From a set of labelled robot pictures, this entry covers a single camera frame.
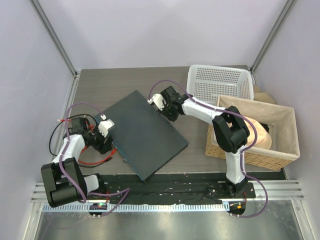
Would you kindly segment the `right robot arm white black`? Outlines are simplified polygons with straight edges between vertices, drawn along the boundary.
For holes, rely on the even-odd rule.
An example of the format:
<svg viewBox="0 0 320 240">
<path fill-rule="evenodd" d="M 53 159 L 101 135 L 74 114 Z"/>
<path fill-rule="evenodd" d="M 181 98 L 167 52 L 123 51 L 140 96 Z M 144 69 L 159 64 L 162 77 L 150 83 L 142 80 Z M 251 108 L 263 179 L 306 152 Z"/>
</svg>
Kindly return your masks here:
<svg viewBox="0 0 320 240">
<path fill-rule="evenodd" d="M 192 116 L 212 125 L 218 146 L 226 157 L 226 193 L 233 198 L 243 193 L 248 182 L 244 167 L 244 149 L 250 136 L 243 116 L 235 106 L 212 106 L 188 93 L 179 94 L 172 86 L 147 101 L 174 122 L 179 116 Z"/>
</svg>

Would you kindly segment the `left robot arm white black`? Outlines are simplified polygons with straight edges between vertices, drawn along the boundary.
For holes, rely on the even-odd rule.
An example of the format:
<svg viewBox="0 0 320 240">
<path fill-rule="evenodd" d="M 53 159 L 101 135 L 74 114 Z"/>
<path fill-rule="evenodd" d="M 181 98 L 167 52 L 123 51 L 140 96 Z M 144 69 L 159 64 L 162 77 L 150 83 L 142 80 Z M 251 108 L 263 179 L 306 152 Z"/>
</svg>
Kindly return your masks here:
<svg viewBox="0 0 320 240">
<path fill-rule="evenodd" d="M 100 200 L 107 192 L 101 176 L 98 173 L 84 176 L 78 161 L 85 147 L 93 147 L 102 155 L 112 150 L 113 137 L 109 131 L 115 123 L 104 115 L 93 127 L 84 116 L 69 121 L 61 150 L 51 163 L 41 167 L 46 198 L 52 208 L 73 202 L 84 203 L 89 194 Z"/>
</svg>

